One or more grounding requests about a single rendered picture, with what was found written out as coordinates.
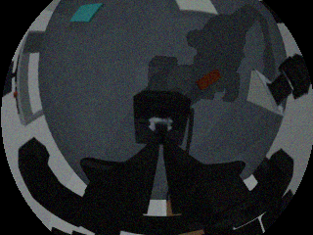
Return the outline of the teal flat rectangular block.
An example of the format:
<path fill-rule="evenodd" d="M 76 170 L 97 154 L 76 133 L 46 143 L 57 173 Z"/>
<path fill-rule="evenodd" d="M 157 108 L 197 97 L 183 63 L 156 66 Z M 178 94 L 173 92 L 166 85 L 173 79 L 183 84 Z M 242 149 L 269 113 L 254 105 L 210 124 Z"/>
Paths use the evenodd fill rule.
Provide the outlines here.
<path fill-rule="evenodd" d="M 77 9 L 77 12 L 74 13 L 74 16 L 71 17 L 70 23 L 90 23 L 94 19 L 94 16 L 97 15 L 99 9 L 103 7 L 103 4 L 87 4 L 81 5 Z"/>

